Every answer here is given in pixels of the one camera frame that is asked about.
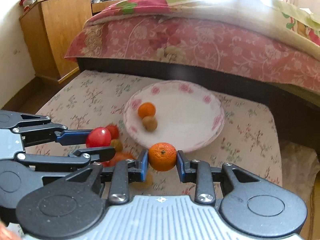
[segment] white plate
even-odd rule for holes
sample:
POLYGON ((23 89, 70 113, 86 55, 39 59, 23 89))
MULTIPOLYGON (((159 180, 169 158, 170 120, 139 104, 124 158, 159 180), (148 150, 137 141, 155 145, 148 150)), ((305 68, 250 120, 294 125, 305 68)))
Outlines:
POLYGON ((137 91, 124 108, 123 120, 129 135, 143 147, 166 142, 187 153, 217 138, 225 114, 211 91, 191 82, 170 80, 137 91), (145 102, 156 106, 158 127, 153 132, 145 130, 138 116, 138 108, 145 102))

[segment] cabinet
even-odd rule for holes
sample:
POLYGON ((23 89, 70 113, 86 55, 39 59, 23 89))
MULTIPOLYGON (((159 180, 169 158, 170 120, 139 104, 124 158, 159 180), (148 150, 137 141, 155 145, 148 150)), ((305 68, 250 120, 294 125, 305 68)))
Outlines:
POLYGON ((69 45, 92 14, 115 2, 38 0, 32 4, 19 21, 36 76, 62 83, 77 72, 77 63, 64 59, 69 45))

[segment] baseboard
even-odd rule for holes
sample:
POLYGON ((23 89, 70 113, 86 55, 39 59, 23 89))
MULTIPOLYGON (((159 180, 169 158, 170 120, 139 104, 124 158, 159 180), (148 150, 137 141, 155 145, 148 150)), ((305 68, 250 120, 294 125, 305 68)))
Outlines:
POLYGON ((39 77, 35 77, 23 88, 21 88, 5 105, 3 110, 18 111, 18 109, 39 89, 43 87, 43 81, 39 77))

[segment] dark bed base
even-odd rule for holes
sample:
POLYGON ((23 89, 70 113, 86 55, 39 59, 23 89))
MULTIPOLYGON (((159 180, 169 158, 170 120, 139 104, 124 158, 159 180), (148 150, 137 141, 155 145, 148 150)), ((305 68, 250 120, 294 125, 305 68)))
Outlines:
POLYGON ((320 108, 280 88, 260 81, 196 66, 126 60, 78 58, 81 71, 96 70, 158 79, 178 79, 245 98, 269 107, 278 137, 320 153, 320 108))

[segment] bedspread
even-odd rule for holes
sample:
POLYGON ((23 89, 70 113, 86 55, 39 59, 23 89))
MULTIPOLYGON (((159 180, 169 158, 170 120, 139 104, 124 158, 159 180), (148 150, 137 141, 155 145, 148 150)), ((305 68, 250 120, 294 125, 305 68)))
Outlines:
MULTIPOLYGON (((138 156, 142 147, 126 132, 123 123, 124 106, 143 87, 159 80, 111 73, 84 71, 46 103, 37 114, 48 115, 55 123, 69 129, 93 129, 110 123, 118 126, 124 151, 138 156)), ((280 148, 270 110, 256 102, 212 92, 226 114, 222 132, 210 145, 187 154, 189 159, 207 161, 221 167, 232 162, 269 181, 282 185, 280 148)), ((61 146, 46 143, 28 147, 26 152, 42 155, 68 155, 85 145, 61 146)), ((194 195, 195 184, 180 183, 176 168, 168 172, 149 168, 153 183, 141 188, 130 184, 131 194, 194 195)), ((222 197, 219 184, 217 196, 222 197)))
POLYGON ((320 24, 300 11, 279 1, 123 1, 89 19, 66 58, 194 65, 320 92, 320 24))

